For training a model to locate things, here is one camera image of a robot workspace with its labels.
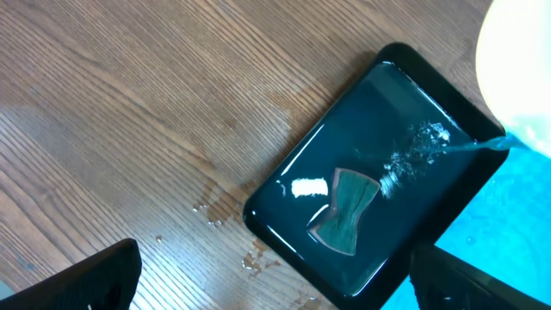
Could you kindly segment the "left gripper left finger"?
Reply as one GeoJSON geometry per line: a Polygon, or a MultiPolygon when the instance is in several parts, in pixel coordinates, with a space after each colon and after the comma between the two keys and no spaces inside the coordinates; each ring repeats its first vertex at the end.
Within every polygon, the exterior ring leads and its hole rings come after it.
{"type": "Polygon", "coordinates": [[[29,288],[1,299],[1,308],[127,310],[142,269],[135,239],[123,239],[29,288]]]}

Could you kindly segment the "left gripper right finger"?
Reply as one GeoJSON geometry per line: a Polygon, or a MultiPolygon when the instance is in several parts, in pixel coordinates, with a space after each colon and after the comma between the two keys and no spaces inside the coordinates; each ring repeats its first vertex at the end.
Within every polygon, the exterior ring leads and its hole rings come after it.
{"type": "Polygon", "coordinates": [[[420,310],[550,310],[435,245],[412,252],[409,276],[420,310]]]}

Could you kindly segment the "green plate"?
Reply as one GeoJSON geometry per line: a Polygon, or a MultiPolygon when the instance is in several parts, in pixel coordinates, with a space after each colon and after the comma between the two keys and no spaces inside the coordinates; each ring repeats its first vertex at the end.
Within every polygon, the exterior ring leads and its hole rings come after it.
{"type": "Polygon", "coordinates": [[[481,95],[507,133],[550,156],[550,0],[494,0],[478,37],[481,95]]]}

